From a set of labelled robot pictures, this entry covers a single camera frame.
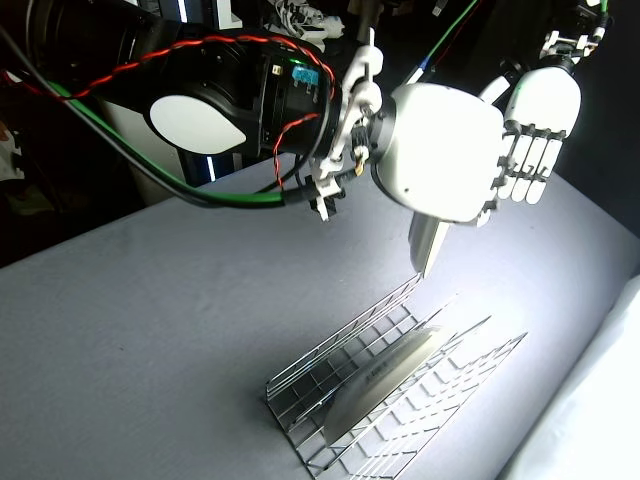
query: wire basket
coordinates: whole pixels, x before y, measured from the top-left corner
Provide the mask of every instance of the wire basket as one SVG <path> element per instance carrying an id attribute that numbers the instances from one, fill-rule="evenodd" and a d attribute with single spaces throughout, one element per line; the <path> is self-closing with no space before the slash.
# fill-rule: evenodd
<path id="1" fill-rule="evenodd" d="M 442 310 L 418 320 L 405 306 L 421 278 L 407 281 L 267 382 L 267 404 L 312 477 L 398 477 L 525 337 L 461 363 L 455 352 L 488 318 L 478 322 L 455 335 L 339 442 L 327 446 L 322 425 L 338 389 Z"/>

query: light strip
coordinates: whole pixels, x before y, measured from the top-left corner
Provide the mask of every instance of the light strip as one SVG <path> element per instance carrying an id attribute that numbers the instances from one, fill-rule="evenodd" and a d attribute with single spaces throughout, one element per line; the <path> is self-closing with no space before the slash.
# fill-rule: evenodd
<path id="1" fill-rule="evenodd" d="M 207 166 L 209 167 L 209 177 L 212 182 L 216 181 L 216 172 L 213 170 L 213 158 L 207 157 Z"/>
<path id="2" fill-rule="evenodd" d="M 180 21 L 187 23 L 187 7 L 184 5 L 184 0 L 178 0 L 178 10 L 180 10 Z"/>

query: table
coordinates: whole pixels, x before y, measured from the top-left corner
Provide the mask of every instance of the table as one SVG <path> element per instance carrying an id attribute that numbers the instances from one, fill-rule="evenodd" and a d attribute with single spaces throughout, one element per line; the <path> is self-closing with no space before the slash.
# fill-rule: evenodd
<path id="1" fill-rule="evenodd" d="M 271 166 L 216 184 L 250 191 Z M 361 179 L 306 205 L 148 208 L 0 270 L 0 478 L 306 479 L 264 383 L 413 274 L 411 214 Z M 495 477 L 640 258 L 554 177 L 536 206 L 453 228 L 411 299 L 454 292 L 529 335 L 405 478 Z"/>

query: green cable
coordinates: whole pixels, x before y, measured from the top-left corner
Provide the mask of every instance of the green cable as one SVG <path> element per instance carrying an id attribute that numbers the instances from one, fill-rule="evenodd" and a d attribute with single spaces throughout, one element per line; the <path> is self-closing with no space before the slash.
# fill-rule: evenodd
<path id="1" fill-rule="evenodd" d="M 453 29 L 456 28 L 458 24 L 462 21 L 462 19 L 467 16 L 467 13 L 471 11 L 471 9 L 474 7 L 476 3 L 478 3 L 478 0 L 473 0 L 469 4 L 469 6 L 467 6 L 467 8 L 464 9 L 464 11 L 460 14 L 460 16 L 456 18 L 456 20 L 449 26 L 449 28 L 447 28 L 447 30 L 444 32 L 444 35 L 442 35 L 442 37 L 440 37 L 440 40 L 438 40 L 438 43 L 436 43 L 434 47 L 431 49 L 431 51 L 427 54 L 427 56 L 424 57 L 424 60 L 420 64 L 420 68 L 422 68 L 422 70 L 426 70 L 427 65 L 429 64 L 429 60 L 431 60 L 431 57 L 433 56 L 433 54 L 436 52 L 436 50 L 438 50 L 438 48 L 440 48 L 440 45 L 442 45 L 442 42 L 444 42 L 447 39 L 447 37 L 453 31 Z"/>
<path id="2" fill-rule="evenodd" d="M 58 92 L 59 95 L 63 97 L 70 96 L 70 93 L 61 85 L 56 83 L 51 83 L 51 86 Z M 207 192 L 197 188 L 194 188 L 186 183 L 182 182 L 178 177 L 174 176 L 172 173 L 166 171 L 154 161 L 152 161 L 149 157 L 147 157 L 142 152 L 138 151 L 135 147 L 133 147 L 127 140 L 120 135 L 116 130 L 111 127 L 107 122 L 105 122 L 99 115 L 94 113 L 89 107 L 83 104 L 79 100 L 70 100 L 69 103 L 80 113 L 88 117 L 91 121 L 99 125 L 103 130 L 109 133 L 112 137 L 116 138 L 118 141 L 126 145 L 132 152 L 134 152 L 138 157 L 144 159 L 147 163 L 152 164 L 156 169 L 162 172 L 163 175 L 171 179 L 173 182 L 177 182 L 182 184 L 182 187 L 191 193 L 197 193 L 198 195 L 204 195 L 206 197 L 211 198 L 211 200 L 216 201 L 227 201 L 227 202 L 238 202 L 238 203 L 247 203 L 247 204 L 255 204 L 255 203 L 276 203 L 282 201 L 282 194 L 276 193 L 214 193 Z"/>

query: dark background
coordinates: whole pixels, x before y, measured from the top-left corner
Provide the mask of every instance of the dark background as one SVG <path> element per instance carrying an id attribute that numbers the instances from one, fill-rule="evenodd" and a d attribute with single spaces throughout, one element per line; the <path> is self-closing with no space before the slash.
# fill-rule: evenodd
<path id="1" fill-rule="evenodd" d="M 482 0 L 446 57 L 423 81 L 478 93 L 500 73 L 502 59 L 532 62 L 547 31 L 553 2 L 566 3 Z M 344 37 L 327 42 L 327 60 L 340 75 L 358 47 L 359 19 L 346 12 L 346 0 L 312 3 L 327 14 L 340 15 L 347 27 Z M 416 0 L 410 15 L 391 16 L 387 8 L 381 16 L 376 43 L 385 57 L 377 81 L 386 92 L 420 62 L 468 0 L 449 0 L 439 18 L 431 15 L 434 3 Z M 268 18 L 270 7 L 264 0 L 237 1 L 234 12 L 246 26 L 257 26 Z M 613 0 L 610 12 L 614 26 L 600 49 L 577 68 L 582 110 L 556 172 L 640 235 L 640 162 L 636 158 L 640 98 L 630 71 L 640 47 L 634 35 L 640 4 Z M 21 132 L 22 168 L 27 173 L 25 182 L 0 182 L 0 266 L 143 208 L 126 163 L 62 106 L 24 91 L 0 88 L 0 120 Z M 30 216 L 12 213 L 7 195 L 19 198 L 30 184 L 45 193 L 53 211 Z M 531 207 L 523 204 L 522 208 Z"/>

